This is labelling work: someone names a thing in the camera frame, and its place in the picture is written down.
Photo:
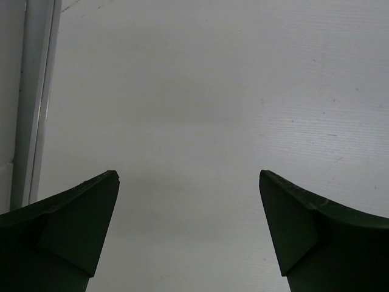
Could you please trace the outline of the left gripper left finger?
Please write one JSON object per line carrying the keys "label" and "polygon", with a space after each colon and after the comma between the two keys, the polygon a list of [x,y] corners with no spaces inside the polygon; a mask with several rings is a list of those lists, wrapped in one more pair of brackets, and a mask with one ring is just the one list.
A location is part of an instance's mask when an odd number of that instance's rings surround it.
{"label": "left gripper left finger", "polygon": [[108,170],[1,215],[1,291],[86,291],[119,193]]}

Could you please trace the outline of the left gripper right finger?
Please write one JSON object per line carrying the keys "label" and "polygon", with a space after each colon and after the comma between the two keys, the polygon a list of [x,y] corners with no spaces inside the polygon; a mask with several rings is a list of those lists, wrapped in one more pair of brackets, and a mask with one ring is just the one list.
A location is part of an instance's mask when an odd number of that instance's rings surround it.
{"label": "left gripper right finger", "polygon": [[388,219],[262,170],[259,190],[291,291],[388,291]]}

